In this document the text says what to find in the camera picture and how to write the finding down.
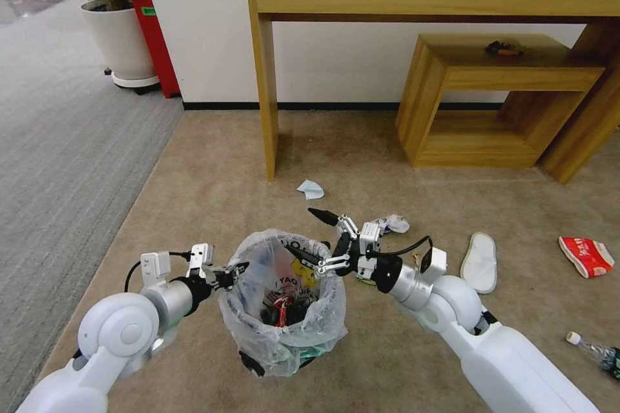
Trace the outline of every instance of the clear plastic bag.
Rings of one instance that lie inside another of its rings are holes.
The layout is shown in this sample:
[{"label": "clear plastic bag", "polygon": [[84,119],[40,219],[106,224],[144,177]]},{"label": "clear plastic bag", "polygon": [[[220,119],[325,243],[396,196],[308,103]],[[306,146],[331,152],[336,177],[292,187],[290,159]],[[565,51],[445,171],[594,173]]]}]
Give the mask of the clear plastic bag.
[{"label": "clear plastic bag", "polygon": [[[329,257],[321,242],[276,229],[255,232],[237,249],[229,264],[249,261],[248,269],[219,296],[224,324],[246,367],[259,376],[292,376],[315,357],[332,350],[347,330],[346,295],[341,277],[316,279],[284,245]],[[303,321],[275,327],[260,312],[278,296],[311,302]]]}]

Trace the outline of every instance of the black baseboard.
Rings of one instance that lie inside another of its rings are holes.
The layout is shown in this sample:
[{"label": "black baseboard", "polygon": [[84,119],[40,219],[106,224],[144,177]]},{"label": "black baseboard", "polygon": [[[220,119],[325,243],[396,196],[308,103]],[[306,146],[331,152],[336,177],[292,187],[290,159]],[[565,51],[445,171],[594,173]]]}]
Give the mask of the black baseboard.
[{"label": "black baseboard", "polygon": [[[398,102],[360,103],[360,102],[278,102],[279,110],[321,110],[321,111],[395,111]],[[441,103],[440,110],[499,110],[501,103]],[[183,102],[183,109],[195,110],[258,110],[258,102]]]}]

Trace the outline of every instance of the beige carpet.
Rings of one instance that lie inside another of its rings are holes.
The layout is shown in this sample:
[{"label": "beige carpet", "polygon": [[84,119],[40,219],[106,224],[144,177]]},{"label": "beige carpet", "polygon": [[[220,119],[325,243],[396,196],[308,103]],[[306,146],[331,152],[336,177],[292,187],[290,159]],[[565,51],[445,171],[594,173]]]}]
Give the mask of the beige carpet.
[{"label": "beige carpet", "polygon": [[[470,235],[495,238],[499,282],[483,303],[528,336],[603,412],[620,404],[616,381],[563,341],[568,330],[618,344],[620,272],[583,279],[557,236],[600,240],[620,258],[620,134],[567,186],[532,170],[413,170],[394,113],[280,112],[279,164],[264,180],[257,112],[189,112],[121,227],[44,373],[75,351],[76,330],[97,300],[122,291],[142,252],[216,244],[224,264],[241,240],[269,227],[333,242],[308,206],[359,222],[397,212],[411,222],[385,249],[424,234],[456,274]],[[309,178],[325,197],[295,188]],[[174,268],[184,272],[182,263]],[[140,279],[135,276],[134,290]],[[240,363],[215,299],[181,323],[178,340],[110,394],[112,413],[484,412],[443,341],[403,316],[389,296],[346,278],[349,335],[289,379],[257,379]]]}]

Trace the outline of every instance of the white slipper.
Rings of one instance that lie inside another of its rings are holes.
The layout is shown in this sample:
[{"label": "white slipper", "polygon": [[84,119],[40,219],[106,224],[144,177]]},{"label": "white slipper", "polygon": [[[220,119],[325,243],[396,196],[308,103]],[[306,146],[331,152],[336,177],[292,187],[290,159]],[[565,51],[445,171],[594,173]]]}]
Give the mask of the white slipper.
[{"label": "white slipper", "polygon": [[497,258],[495,242],[484,232],[476,232],[471,237],[460,276],[479,294],[489,294],[497,284]]}]

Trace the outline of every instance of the white planter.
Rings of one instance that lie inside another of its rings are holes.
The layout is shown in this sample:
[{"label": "white planter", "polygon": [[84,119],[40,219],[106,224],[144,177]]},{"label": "white planter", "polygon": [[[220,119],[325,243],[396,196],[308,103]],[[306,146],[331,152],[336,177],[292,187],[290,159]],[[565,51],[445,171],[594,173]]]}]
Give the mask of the white planter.
[{"label": "white planter", "polygon": [[82,4],[82,11],[106,65],[112,70],[114,82],[123,87],[159,82],[136,11],[92,11],[104,4],[105,0],[89,0]]}]

